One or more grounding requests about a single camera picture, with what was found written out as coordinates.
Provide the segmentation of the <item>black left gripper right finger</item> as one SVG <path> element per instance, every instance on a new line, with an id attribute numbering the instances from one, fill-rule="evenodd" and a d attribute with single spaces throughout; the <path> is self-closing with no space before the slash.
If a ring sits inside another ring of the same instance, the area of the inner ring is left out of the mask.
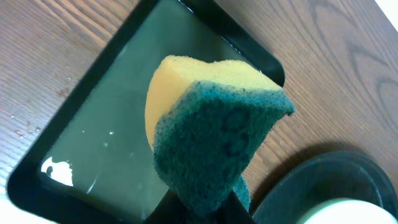
<path id="1" fill-rule="evenodd" d="M 256 224 L 233 191 L 222 206 L 222 224 Z"/>

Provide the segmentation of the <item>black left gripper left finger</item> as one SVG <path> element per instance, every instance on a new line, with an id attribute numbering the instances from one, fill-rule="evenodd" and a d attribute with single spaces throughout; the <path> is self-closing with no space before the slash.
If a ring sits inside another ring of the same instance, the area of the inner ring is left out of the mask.
<path id="1" fill-rule="evenodd" d="M 178 195 L 168 190 L 145 224 L 186 224 L 187 209 Z"/>

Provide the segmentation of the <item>green and yellow sponge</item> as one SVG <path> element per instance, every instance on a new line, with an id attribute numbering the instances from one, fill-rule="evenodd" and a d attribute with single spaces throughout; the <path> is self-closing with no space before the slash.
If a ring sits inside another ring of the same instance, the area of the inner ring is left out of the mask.
<path id="1" fill-rule="evenodd" d="M 190 211 L 207 215 L 244 184 L 268 132 L 294 111 L 283 88 L 246 62 L 169 55 L 145 106 L 155 170 Z"/>

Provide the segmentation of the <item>mint green plate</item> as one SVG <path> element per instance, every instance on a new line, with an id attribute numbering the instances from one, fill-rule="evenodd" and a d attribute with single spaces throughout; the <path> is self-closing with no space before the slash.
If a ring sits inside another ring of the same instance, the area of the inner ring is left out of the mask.
<path id="1" fill-rule="evenodd" d="M 397 224 L 397 218 L 373 203 L 337 198 L 314 206 L 297 224 Z"/>

